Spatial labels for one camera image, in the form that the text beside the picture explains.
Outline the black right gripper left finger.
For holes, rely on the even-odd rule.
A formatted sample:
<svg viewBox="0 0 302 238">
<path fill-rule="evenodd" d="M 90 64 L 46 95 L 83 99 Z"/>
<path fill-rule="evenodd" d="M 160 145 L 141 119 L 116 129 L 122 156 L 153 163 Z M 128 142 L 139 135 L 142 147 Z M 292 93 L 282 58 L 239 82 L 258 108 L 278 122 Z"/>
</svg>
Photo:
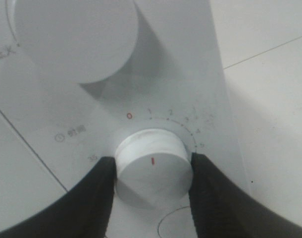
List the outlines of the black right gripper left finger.
<svg viewBox="0 0 302 238">
<path fill-rule="evenodd" d="M 0 232 L 0 238 L 103 238 L 111 215 L 116 163 L 102 157 L 59 200 Z"/>
</svg>

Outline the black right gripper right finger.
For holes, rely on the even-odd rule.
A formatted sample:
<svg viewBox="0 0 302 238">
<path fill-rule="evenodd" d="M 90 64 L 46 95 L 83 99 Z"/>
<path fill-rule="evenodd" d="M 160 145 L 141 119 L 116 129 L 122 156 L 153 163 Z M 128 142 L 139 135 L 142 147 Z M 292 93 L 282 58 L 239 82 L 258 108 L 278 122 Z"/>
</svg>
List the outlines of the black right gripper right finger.
<svg viewBox="0 0 302 238">
<path fill-rule="evenodd" d="M 302 238 L 302 227 L 266 208 L 204 154 L 191 156 L 189 201 L 199 238 Z"/>
</svg>

